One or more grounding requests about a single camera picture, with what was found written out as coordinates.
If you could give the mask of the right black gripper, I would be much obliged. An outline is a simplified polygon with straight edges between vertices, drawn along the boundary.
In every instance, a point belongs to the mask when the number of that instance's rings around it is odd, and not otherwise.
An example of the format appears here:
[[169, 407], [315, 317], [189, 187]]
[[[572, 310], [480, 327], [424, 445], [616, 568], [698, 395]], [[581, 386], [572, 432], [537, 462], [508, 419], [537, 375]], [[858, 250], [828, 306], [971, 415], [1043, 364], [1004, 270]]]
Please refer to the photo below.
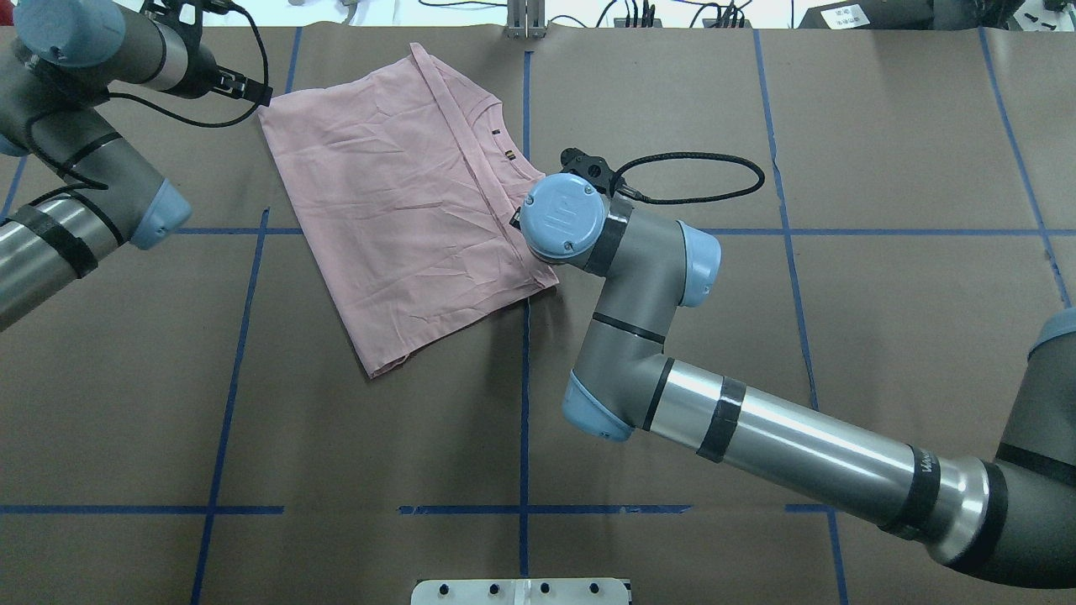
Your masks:
[[519, 231], [600, 231], [614, 172], [608, 161], [583, 150], [562, 151], [561, 171], [543, 175], [509, 219]]

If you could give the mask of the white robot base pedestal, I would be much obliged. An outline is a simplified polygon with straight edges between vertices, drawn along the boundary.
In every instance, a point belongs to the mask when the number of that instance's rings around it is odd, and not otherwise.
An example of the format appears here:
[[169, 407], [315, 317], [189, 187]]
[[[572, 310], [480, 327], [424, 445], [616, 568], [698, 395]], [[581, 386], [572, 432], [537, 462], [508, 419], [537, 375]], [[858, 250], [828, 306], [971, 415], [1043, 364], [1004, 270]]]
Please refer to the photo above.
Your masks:
[[411, 604], [633, 604], [614, 577], [479, 578], [420, 581]]

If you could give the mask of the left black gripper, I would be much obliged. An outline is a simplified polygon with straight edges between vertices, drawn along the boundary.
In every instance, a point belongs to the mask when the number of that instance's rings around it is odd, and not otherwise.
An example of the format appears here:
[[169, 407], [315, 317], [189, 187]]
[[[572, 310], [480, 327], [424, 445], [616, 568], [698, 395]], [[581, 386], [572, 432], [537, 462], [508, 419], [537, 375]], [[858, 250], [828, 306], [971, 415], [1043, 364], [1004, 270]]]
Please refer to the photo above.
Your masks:
[[239, 12], [232, 1], [145, 1], [140, 14], [153, 22], [162, 45], [161, 62], [147, 82], [151, 92], [178, 98], [200, 98], [209, 92], [250, 101], [255, 107], [272, 103], [272, 86], [220, 66], [203, 44], [203, 13]]

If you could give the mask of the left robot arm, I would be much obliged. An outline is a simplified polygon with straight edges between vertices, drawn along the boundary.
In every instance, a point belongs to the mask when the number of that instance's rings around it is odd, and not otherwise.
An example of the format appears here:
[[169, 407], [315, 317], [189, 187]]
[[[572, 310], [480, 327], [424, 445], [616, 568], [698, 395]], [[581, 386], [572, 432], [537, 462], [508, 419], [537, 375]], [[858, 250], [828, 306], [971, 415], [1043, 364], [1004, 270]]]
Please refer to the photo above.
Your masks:
[[233, 1], [19, 1], [3, 52], [3, 154], [34, 156], [62, 180], [3, 219], [1, 323], [95, 271], [124, 245], [146, 251], [192, 219], [192, 205], [98, 111], [114, 82], [176, 98], [207, 93], [272, 102], [268, 78], [221, 66], [203, 44], [204, 13]]

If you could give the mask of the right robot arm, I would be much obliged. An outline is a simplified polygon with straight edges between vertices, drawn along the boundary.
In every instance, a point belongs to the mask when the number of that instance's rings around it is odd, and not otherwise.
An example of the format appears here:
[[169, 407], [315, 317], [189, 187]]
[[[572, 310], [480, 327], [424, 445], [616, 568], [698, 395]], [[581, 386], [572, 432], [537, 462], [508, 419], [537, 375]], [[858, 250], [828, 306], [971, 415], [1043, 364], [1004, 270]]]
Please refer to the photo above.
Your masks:
[[714, 234], [648, 211], [624, 169], [569, 147], [512, 219], [538, 261], [572, 266], [603, 289], [562, 413], [623, 444], [636, 430], [682, 445], [926, 548], [980, 581], [1073, 588], [1073, 310], [1042, 326], [991, 459], [946, 458], [858, 428], [849, 403], [818, 403], [812, 310], [836, 318], [824, 360], [868, 411], [945, 428], [999, 428], [999, 379], [983, 352], [1020, 318], [990, 314], [1044, 279], [1020, 264], [1029, 245], [939, 234], [778, 230], [810, 399], [788, 400], [727, 371], [667, 352], [676, 310], [707, 299], [722, 249]]

